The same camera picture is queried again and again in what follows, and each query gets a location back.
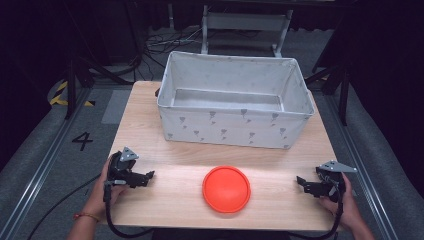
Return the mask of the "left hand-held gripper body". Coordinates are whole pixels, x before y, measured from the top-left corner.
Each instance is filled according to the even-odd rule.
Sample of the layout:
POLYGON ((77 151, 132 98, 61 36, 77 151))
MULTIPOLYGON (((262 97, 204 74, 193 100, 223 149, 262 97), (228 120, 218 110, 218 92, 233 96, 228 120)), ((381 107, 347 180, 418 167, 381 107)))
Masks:
POLYGON ((128 147, 114 153, 108 167, 107 182, 112 185, 130 186, 131 180, 139 180, 136 177, 138 173, 132 171, 138 158, 139 155, 128 147))

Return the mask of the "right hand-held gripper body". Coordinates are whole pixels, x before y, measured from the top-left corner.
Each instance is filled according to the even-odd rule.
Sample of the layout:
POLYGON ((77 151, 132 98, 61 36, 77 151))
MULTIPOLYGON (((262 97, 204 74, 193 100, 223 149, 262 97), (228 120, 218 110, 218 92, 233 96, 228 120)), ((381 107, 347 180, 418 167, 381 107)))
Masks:
POLYGON ((336 160, 330 160, 319 165, 316 168, 316 173, 323 185, 323 196, 328 196, 332 202, 337 203, 342 199, 342 196, 346 191, 345 181, 342 174, 357 172, 358 169, 356 167, 342 164, 336 160))

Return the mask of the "red round flying disc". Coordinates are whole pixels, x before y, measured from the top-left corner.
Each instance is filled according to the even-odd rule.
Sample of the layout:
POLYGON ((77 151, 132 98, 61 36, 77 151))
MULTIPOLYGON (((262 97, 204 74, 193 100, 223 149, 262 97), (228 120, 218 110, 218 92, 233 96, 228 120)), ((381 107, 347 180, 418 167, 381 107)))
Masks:
POLYGON ((213 210, 236 213, 250 200, 250 182, 241 170, 233 166, 218 166, 205 175, 202 195, 213 210))

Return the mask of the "white fabric storage box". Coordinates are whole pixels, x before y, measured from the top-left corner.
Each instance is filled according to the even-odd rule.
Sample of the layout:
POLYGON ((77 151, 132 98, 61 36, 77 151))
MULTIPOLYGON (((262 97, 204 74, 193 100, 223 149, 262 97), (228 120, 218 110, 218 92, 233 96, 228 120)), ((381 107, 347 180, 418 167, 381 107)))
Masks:
POLYGON ((315 113, 294 58, 172 52, 157 105, 164 138, 289 149, 315 113))

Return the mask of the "person's right hand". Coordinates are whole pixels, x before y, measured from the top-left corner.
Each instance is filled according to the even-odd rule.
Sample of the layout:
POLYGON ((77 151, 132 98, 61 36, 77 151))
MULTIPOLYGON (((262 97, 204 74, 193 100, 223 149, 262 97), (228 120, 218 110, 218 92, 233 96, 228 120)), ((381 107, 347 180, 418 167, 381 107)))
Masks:
MULTIPOLYGON (((341 215, 340 223, 343 227, 353 231, 359 226, 363 219, 352 194, 351 182, 345 174, 342 174, 345 181, 346 191, 343 195, 343 214, 341 215)), ((327 209, 333 216, 336 216, 338 205, 332 202, 328 197, 320 197, 319 203, 327 209)))

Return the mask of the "person's left hand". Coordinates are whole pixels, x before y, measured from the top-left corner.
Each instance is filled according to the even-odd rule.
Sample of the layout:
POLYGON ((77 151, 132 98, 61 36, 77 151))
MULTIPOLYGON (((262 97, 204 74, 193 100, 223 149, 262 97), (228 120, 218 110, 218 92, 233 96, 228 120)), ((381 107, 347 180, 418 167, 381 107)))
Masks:
MULTIPOLYGON (((100 174, 100 177, 96 180, 90 197, 88 198, 88 201, 86 202, 85 206, 84 206, 84 212, 85 213, 89 213, 92 214, 98 218, 102 218, 105 215, 105 211, 106 211, 106 207, 105 207, 105 203, 103 201, 103 196, 104 196, 104 182, 107 179, 107 172, 108 172, 108 167, 109 167, 109 163, 111 161, 112 157, 109 157, 100 174)), ((128 189, 128 187, 126 185, 117 185, 117 186, 113 186, 111 189, 111 202, 110 204, 113 205, 118 197, 123 194, 126 190, 128 189)))

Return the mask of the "black tripod stand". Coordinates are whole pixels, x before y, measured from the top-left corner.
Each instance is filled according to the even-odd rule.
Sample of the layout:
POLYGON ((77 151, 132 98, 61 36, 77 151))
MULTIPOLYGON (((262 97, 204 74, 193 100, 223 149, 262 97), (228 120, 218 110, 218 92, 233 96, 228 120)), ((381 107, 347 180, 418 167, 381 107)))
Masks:
POLYGON ((105 67, 95 63, 93 60, 89 60, 81 56, 72 57, 69 61, 66 77, 68 86, 66 120, 72 117, 77 108, 76 82, 79 82, 83 88, 91 88, 94 86, 93 74, 90 72, 91 69, 94 69, 101 76, 106 77, 119 85, 132 85, 132 82, 122 79, 117 74, 112 73, 105 67))
POLYGON ((306 77, 304 81, 306 84, 312 84, 313 82, 324 78, 326 78, 326 80, 321 87, 321 91, 324 95, 333 95, 336 90, 339 89, 338 116, 341 123, 346 126, 350 74, 346 67, 332 66, 325 68, 312 76, 306 77))

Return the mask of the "yellow and black floor tape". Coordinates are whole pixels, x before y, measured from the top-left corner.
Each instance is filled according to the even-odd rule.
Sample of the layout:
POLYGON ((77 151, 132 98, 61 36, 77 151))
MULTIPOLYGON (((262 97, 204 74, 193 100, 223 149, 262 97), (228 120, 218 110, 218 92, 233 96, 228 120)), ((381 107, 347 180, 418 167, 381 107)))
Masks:
POLYGON ((68 105, 68 101, 61 98, 61 96, 64 93, 64 91, 67 88, 67 86, 68 86, 68 82, 66 80, 63 80, 60 83, 60 85, 57 87, 57 89, 56 89, 53 97, 49 101, 49 103, 51 105, 63 105, 63 106, 67 106, 68 105))

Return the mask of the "metal floor rail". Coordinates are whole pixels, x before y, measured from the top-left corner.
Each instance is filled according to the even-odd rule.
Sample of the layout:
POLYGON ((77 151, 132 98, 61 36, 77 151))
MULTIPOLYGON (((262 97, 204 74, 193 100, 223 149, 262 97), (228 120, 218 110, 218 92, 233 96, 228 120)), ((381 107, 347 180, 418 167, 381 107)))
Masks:
POLYGON ((333 119, 336 121, 336 126, 339 132, 342 135, 343 141, 347 146, 349 156, 351 161, 354 163, 357 168, 357 178, 361 188, 363 190, 364 196, 370 206, 371 212, 376 220, 376 223, 379 227, 380 233, 384 240, 399 240, 393 225, 385 211, 385 208, 381 202, 380 196, 376 191, 376 188, 366 170, 362 157, 355 145, 354 140, 352 139, 348 128, 341 122, 338 112, 338 106, 336 101, 330 97, 324 97, 333 119))
POLYGON ((72 117, 64 120, 53 138, 44 140, 41 128, 24 149, 40 160, 29 161, 12 171, 29 176, 11 215, 0 228, 0 240, 62 240, 72 228, 73 214, 83 205, 96 175, 94 126, 107 104, 95 89, 84 89, 72 117))

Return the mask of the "grey metal stand frame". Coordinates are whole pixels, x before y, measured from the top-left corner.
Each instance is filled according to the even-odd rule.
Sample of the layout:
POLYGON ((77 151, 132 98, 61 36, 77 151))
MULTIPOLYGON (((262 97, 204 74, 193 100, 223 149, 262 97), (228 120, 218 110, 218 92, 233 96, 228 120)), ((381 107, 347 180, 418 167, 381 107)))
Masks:
POLYGON ((247 13, 216 13, 203 6, 202 16, 202 46, 201 53, 208 53, 208 31, 215 30, 248 30, 279 32, 279 40, 271 46, 277 58, 282 57, 282 47, 292 19, 292 10, 282 15, 247 14, 247 13))

